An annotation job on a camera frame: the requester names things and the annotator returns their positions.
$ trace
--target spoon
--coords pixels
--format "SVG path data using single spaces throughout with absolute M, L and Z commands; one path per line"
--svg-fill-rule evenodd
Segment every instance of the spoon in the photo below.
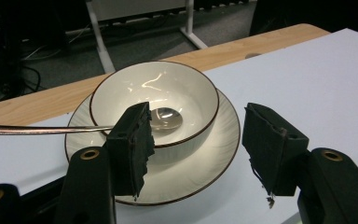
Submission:
M 173 132 L 182 125 L 182 116 L 168 107 L 151 111 L 150 126 L 153 132 Z M 89 133 L 112 130 L 114 126 L 75 126 L 75 127 L 32 127 L 0 125 L 0 135 Z
M 151 116 L 150 126 L 156 133 L 173 132 L 183 123 L 182 115 L 168 107 L 152 110 Z

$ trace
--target cable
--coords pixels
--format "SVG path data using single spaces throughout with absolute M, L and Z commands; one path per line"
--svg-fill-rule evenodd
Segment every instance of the cable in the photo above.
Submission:
M 74 38 L 72 38 L 71 40 L 69 40 L 69 44 L 71 44 L 72 42 L 74 42 L 76 39 L 78 39 L 79 37 L 81 37 L 81 35 L 87 30 L 87 28 L 90 26 L 90 24 L 87 24 L 87 26 L 85 28 L 82 29 L 82 31 L 75 36 Z M 21 61 L 35 61 L 35 60 L 42 60 L 42 59 L 47 59 L 50 58 L 56 54 L 58 54 L 59 52 L 61 52 L 60 49 L 54 51 L 53 53 L 47 55 L 47 56 L 43 56 L 43 57 L 38 57 L 38 58 L 31 58 L 34 54 L 36 54 L 39 50 L 43 49 L 47 47 L 47 45 L 41 46 L 38 49 L 34 50 L 31 54 L 29 54 L 28 56 L 24 57 L 21 59 Z
M 37 75 L 37 83 L 35 84 L 35 87 L 34 87 L 34 89 L 33 88 L 31 88 L 29 85 L 27 85 L 26 83 L 24 83 L 25 84 L 25 86 L 26 87 L 28 87 L 31 91 L 33 91 L 33 92 L 37 92 L 37 91 L 39 91 L 39 88 L 40 88 L 40 82 L 41 82 L 41 76 L 40 76 L 40 73 L 36 70 L 36 69 L 34 69 L 34 68 L 31 68 L 31 67 L 28 67 L 28 66 L 25 66 L 25 65 L 22 65 L 21 66 L 22 68 L 25 68 L 25 69 L 28 69 L 28 70 L 31 70 L 31 71 L 33 71 L 33 72 L 35 72 L 36 73 L 36 75 Z

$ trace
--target saucer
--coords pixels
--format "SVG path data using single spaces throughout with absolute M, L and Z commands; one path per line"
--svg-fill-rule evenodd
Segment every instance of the saucer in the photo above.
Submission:
M 145 185 L 135 201 L 132 196 L 116 196 L 118 203 L 159 205 L 174 203 L 206 189 L 231 164 L 240 143 L 241 128 L 237 112 L 228 98 L 219 93 L 219 111 L 214 126 L 204 144 L 191 156 L 171 165 L 147 165 Z M 90 96 L 74 112 L 68 126 L 92 126 Z M 102 133 L 68 133 L 65 136 L 69 160 L 79 149 L 102 146 Z

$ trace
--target white bowl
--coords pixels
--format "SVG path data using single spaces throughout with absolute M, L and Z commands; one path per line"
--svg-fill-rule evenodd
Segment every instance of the white bowl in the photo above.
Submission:
M 149 102 L 150 110 L 169 107 L 183 117 L 173 133 L 153 133 L 156 154 L 150 164 L 167 164 L 191 155 L 213 127 L 219 97 L 212 81 L 194 68 L 169 62 L 138 63 L 106 78 L 91 96 L 95 125 L 114 125 L 131 105 Z

